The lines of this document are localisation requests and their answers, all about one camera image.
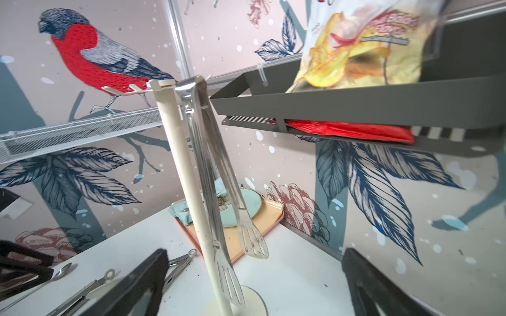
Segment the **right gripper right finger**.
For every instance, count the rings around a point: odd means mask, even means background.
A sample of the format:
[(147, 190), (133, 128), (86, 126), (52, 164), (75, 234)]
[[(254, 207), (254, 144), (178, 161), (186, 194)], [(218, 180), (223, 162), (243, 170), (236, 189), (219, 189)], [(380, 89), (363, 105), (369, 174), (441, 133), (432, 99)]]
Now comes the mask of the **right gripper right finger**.
[(355, 249), (345, 251), (341, 264), (356, 315), (432, 315)]

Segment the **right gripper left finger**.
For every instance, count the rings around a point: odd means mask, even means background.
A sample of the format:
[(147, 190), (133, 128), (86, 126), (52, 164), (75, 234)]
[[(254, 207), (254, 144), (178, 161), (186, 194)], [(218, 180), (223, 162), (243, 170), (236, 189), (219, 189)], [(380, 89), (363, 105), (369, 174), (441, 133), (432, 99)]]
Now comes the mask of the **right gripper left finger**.
[(168, 269), (167, 251), (157, 249), (82, 314), (157, 315)]

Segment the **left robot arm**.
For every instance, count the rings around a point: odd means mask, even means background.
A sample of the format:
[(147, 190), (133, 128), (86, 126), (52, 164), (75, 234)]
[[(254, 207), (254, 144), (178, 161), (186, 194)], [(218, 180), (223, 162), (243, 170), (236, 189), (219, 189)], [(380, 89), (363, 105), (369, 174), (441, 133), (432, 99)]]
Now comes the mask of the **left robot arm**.
[[(1, 189), (1, 217), (17, 219), (33, 203), (19, 195)], [(53, 276), (55, 258), (28, 246), (8, 240), (1, 241), (1, 300), (30, 290)]]

